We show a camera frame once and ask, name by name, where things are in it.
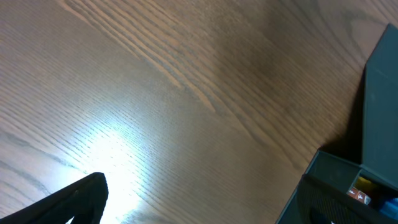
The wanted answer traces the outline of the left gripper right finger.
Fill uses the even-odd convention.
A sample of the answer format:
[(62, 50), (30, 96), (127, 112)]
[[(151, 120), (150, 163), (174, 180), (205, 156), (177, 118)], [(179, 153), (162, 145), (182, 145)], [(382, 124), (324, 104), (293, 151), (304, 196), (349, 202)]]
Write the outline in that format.
[(296, 198), (302, 223), (397, 224), (397, 220), (312, 176), (302, 177)]

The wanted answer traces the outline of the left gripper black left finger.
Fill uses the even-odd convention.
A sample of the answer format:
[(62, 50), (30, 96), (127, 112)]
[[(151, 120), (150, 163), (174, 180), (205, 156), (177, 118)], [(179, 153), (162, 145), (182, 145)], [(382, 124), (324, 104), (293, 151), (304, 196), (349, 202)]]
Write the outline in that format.
[(3, 224), (99, 224), (109, 191), (106, 177), (94, 172), (1, 219)]

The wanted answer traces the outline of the dark green hinged box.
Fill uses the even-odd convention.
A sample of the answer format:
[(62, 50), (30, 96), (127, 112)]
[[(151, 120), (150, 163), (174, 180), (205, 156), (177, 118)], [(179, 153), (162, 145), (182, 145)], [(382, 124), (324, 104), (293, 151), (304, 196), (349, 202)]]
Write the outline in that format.
[[(364, 66), (344, 135), (320, 147), (304, 175), (346, 195), (359, 176), (370, 180), (377, 189), (367, 194), (371, 198), (367, 206), (379, 213), (385, 201), (397, 198), (397, 28), (394, 25), (386, 26)], [(282, 210), (279, 223), (302, 223), (296, 198), (299, 183)]]

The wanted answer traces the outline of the brown carton with barcode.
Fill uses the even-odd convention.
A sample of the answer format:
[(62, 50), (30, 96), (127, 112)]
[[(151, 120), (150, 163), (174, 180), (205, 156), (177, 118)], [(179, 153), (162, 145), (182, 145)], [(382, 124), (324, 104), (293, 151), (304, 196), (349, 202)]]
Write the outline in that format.
[(371, 198), (370, 198), (367, 194), (365, 194), (364, 192), (358, 190), (358, 189), (355, 188), (355, 187), (350, 188), (350, 189), (347, 191), (347, 194), (348, 194), (350, 197), (352, 197), (352, 198), (354, 198), (354, 199), (360, 201), (361, 203), (363, 203), (363, 204), (365, 204), (365, 205), (369, 205), (370, 202), (371, 202)]

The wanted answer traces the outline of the yellow snack bag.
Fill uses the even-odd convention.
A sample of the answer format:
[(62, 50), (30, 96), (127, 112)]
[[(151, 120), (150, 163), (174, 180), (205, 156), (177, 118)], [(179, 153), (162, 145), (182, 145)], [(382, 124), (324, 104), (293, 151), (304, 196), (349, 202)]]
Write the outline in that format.
[(377, 185), (375, 183), (361, 176), (358, 177), (354, 187), (366, 194), (370, 194), (377, 189)]

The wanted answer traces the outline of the blue Oreo cookie pack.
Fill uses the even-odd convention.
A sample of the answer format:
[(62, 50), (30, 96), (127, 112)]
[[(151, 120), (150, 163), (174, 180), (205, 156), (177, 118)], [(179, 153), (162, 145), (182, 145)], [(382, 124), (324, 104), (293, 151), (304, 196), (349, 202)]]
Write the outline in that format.
[(385, 201), (379, 211), (390, 218), (398, 220), (398, 198)]

